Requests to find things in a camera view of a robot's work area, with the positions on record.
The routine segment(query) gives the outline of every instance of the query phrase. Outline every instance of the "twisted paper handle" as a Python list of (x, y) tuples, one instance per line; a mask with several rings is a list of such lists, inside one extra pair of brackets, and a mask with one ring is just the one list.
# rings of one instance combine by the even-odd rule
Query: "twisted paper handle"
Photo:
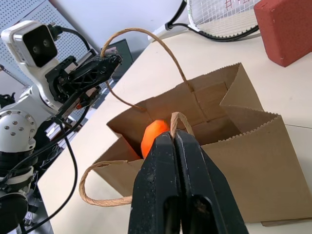
[[(176, 135), (176, 127), (177, 127), (178, 119), (180, 119), (182, 121), (187, 132), (194, 136), (194, 132), (192, 130), (192, 127), (188, 123), (185, 115), (183, 115), (181, 112), (174, 112), (171, 114), (171, 121), (170, 121), (170, 123), (171, 123), (171, 126), (170, 126), (171, 137), (174, 138)], [(127, 162), (128, 161), (126, 161), (126, 160), (123, 160), (123, 161), (103, 161), (103, 162), (95, 163), (92, 166), (88, 167), (88, 169), (82, 175), (81, 181), (79, 183), (79, 194), (80, 194), (82, 200), (84, 200), (85, 202), (87, 202), (90, 205), (101, 206), (101, 207), (115, 207), (115, 206), (123, 206), (123, 205), (131, 204), (132, 196), (125, 196), (125, 197), (121, 197), (121, 198), (117, 198), (117, 199), (109, 199), (109, 200), (95, 200), (95, 199), (88, 197), (88, 195), (86, 194), (86, 190), (85, 190), (86, 178), (87, 178), (90, 171), (92, 171), (95, 168), (105, 167), (105, 166), (108, 166), (111, 164), (116, 165), (116, 164), (123, 164), (123, 163), (127, 163)]]
[(181, 112), (173, 112), (171, 114), (171, 121), (170, 121), (170, 135), (171, 138), (174, 139), (176, 136), (176, 128), (177, 128), (177, 121), (178, 119), (180, 119), (184, 125), (184, 127), (186, 128), (186, 131), (191, 134), (192, 136), (195, 137), (192, 126), (189, 124), (189, 122), (187, 121), (187, 118), (184, 114), (182, 114)]
[[(102, 48), (102, 51), (101, 51), (101, 57), (104, 57), (104, 53), (105, 53), (107, 47), (109, 46), (109, 44), (111, 43), (111, 41), (112, 41), (114, 38), (116, 38), (116, 37), (118, 37), (118, 36), (120, 36), (120, 35), (122, 35), (122, 34), (124, 34), (124, 33), (131, 32), (131, 31), (136, 31), (136, 32), (145, 33), (145, 34), (151, 36), (154, 40), (156, 40), (156, 41), (168, 52), (168, 54), (170, 55), (170, 57), (171, 57), (171, 58), (173, 59), (173, 61), (175, 62), (176, 66), (177, 66), (177, 68), (178, 68), (178, 70), (179, 70), (179, 72), (180, 72), (180, 74), (181, 74), (181, 77), (182, 77), (183, 81), (186, 83), (186, 85), (188, 86), (190, 92), (193, 92), (193, 91), (194, 91), (193, 87), (190, 85), (190, 83), (189, 83), (189, 82), (187, 81), (187, 79), (185, 78), (185, 75), (184, 75), (184, 73), (183, 73), (183, 71), (182, 71), (182, 68), (181, 68), (180, 64), (178, 63), (176, 57), (174, 56), (174, 54), (172, 53), (172, 51), (169, 49), (169, 47), (168, 47), (161, 39), (159, 39), (156, 35), (154, 35), (153, 33), (149, 32), (149, 31), (147, 31), (147, 30), (145, 30), (145, 29), (141, 29), (141, 28), (126, 28), (126, 29), (124, 29), (124, 30), (121, 30), (121, 31), (119, 31), (119, 32), (117, 32), (117, 33), (115, 33), (115, 34), (113, 34), (113, 35), (108, 39), (108, 41), (104, 44), (104, 46), (103, 46), (103, 48)], [(132, 105), (132, 104), (126, 102), (125, 100), (121, 99), (120, 97), (118, 97), (118, 96), (113, 92), (113, 90), (112, 90), (111, 86), (109, 85), (108, 81), (106, 81), (106, 85), (107, 85), (109, 91), (112, 93), (112, 95), (113, 95), (114, 97), (116, 97), (119, 101), (125, 103), (126, 105), (135, 107), (135, 108), (139, 109), (140, 111), (146, 111), (145, 108), (139, 107), (139, 106), (136, 106), (136, 105)]]
[(95, 200), (95, 199), (88, 197), (88, 195), (86, 194), (86, 190), (85, 190), (86, 178), (91, 170), (95, 168), (105, 167), (111, 164), (123, 164), (127, 162), (128, 162), (127, 160), (103, 161), (103, 162), (95, 163), (92, 166), (88, 167), (88, 169), (83, 173), (81, 177), (81, 181), (79, 183), (79, 194), (82, 200), (89, 203), (90, 205), (101, 206), (101, 207), (115, 207), (115, 206), (123, 206), (123, 205), (131, 204), (132, 196), (125, 196), (125, 197), (121, 197), (117, 199), (109, 199), (109, 200)]

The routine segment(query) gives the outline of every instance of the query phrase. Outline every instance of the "racket strings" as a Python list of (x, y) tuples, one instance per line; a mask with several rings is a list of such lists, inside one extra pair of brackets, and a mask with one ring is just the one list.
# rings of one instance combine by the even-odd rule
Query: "racket strings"
[(216, 37), (242, 34), (257, 26), (254, 5), (260, 0), (189, 0), (190, 23)]

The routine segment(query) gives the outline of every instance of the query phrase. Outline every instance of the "pegboard wall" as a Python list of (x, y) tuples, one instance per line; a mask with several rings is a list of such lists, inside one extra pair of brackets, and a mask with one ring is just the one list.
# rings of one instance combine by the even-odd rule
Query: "pegboard wall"
[(44, 0), (0, 0), (0, 31), (20, 21)]
[(18, 82), (24, 86), (32, 85), (33, 82), (21, 71), (2, 40), (0, 40), (0, 55), (0, 64), (3, 65), (11, 74), (13, 74), (13, 77)]

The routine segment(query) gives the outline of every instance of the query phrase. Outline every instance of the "orange ball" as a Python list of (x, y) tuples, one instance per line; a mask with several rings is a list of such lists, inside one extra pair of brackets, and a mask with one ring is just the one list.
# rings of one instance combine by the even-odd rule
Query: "orange ball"
[(141, 142), (141, 151), (144, 159), (147, 157), (149, 151), (151, 150), (155, 138), (169, 130), (169, 126), (163, 120), (155, 120), (153, 123), (146, 127)]

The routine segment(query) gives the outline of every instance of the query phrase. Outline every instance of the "white table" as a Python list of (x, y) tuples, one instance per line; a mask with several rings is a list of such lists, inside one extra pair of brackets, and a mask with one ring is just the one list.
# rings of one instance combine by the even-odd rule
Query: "white table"
[[(237, 62), (242, 62), (266, 111), (282, 114), (297, 152), (302, 170), (312, 190), (312, 53), (283, 68), (271, 62), (260, 37), (231, 43), (209, 41), (192, 32), (164, 40), (180, 62), (187, 78)], [(156, 96), (181, 83), (171, 58), (157, 43), (152, 43), (136, 60), (114, 91), (130, 103)], [(116, 141), (106, 126), (128, 106), (111, 94), (72, 141), (79, 179), (85, 169)], [(68, 196), (74, 178), (73, 164), (65, 150), (39, 181), (48, 214)], [(120, 195), (96, 173), (86, 182), (88, 195), (110, 199)], [(51, 220), (55, 234), (125, 234), (130, 206), (101, 208), (81, 200), (78, 189), (65, 208)], [(307, 234), (312, 222), (264, 228), (247, 224), (250, 234)]]

